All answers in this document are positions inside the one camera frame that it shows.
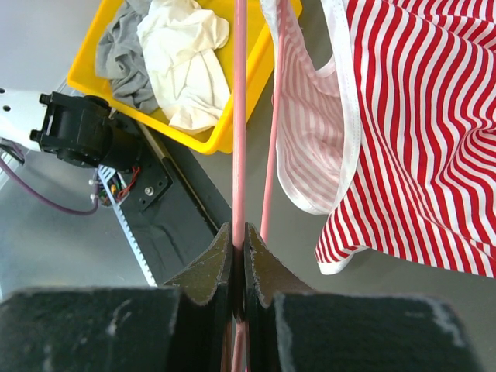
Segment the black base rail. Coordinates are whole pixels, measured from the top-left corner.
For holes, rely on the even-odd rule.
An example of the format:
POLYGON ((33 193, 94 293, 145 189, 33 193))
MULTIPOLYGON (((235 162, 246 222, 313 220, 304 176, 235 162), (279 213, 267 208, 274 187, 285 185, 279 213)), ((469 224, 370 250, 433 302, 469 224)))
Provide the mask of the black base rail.
POLYGON ((187 147, 123 114, 116 117, 143 149, 136 173, 98 170, 103 181, 130 188, 121 198, 108 196, 123 238, 113 250, 115 284, 156 287, 198 258, 232 211, 187 147))

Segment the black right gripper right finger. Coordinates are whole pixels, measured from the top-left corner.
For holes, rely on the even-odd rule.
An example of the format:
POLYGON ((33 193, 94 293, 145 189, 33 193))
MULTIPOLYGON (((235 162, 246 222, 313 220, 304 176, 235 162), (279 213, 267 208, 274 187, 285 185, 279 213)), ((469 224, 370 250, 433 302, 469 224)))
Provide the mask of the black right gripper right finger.
POLYGON ((246 225, 247 367, 251 371, 479 371, 461 321, 418 295, 315 291, 246 225))

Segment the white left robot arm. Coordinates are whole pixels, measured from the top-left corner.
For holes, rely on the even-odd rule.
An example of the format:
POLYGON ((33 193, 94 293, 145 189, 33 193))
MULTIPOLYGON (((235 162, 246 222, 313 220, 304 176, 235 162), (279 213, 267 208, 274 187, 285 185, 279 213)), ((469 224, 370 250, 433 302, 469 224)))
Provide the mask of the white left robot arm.
POLYGON ((94 95, 1 88, 1 138, 83 168, 130 171, 143 144, 127 118, 94 95))

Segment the cream white cloth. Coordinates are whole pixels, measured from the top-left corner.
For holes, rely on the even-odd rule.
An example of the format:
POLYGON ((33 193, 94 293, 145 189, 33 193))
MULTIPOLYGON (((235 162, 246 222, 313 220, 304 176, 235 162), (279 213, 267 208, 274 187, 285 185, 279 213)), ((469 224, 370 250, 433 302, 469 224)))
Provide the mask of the cream white cloth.
POLYGON ((169 125, 188 134, 214 127, 229 100, 215 52, 229 22, 196 1, 152 1, 137 26, 153 94, 169 125))

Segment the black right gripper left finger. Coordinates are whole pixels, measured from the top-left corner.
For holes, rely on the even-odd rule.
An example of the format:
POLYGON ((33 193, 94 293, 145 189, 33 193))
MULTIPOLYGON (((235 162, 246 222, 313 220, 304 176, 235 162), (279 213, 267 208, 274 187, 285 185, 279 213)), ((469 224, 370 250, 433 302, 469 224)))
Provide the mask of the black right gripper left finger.
POLYGON ((28 288, 1 303, 3 371, 227 371, 232 229, 159 287, 28 288))

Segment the red white striped tank top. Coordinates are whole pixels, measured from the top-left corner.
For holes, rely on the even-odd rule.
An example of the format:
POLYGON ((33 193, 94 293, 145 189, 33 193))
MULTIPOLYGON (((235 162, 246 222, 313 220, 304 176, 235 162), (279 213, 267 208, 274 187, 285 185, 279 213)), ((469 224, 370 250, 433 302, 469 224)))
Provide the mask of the red white striped tank top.
POLYGON ((324 275, 363 250, 495 275, 495 3, 324 1, 315 68, 288 1, 263 1, 277 176, 327 220, 324 275))

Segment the grey cloth in bin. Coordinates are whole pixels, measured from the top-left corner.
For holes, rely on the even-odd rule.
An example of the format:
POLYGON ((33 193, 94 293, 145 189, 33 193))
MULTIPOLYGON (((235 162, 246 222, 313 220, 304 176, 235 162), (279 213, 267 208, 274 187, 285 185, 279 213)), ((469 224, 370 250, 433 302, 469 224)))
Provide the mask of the grey cloth in bin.
POLYGON ((124 1, 105 28, 95 55, 95 74, 109 81, 112 97, 146 114, 158 109, 137 36, 137 26, 149 8, 149 1, 124 1))

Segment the pink wire hanger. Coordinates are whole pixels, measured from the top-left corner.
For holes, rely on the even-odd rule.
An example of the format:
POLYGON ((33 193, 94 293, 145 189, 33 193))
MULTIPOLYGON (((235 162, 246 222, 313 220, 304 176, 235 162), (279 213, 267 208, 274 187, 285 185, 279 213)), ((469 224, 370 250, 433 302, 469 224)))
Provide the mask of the pink wire hanger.
POLYGON ((231 370, 241 371, 245 357, 248 371, 279 371, 274 311, 270 309, 271 300, 261 293, 255 266, 255 255, 261 250, 245 242, 246 23, 246 2, 236 1, 232 155, 232 277, 236 335, 231 370))

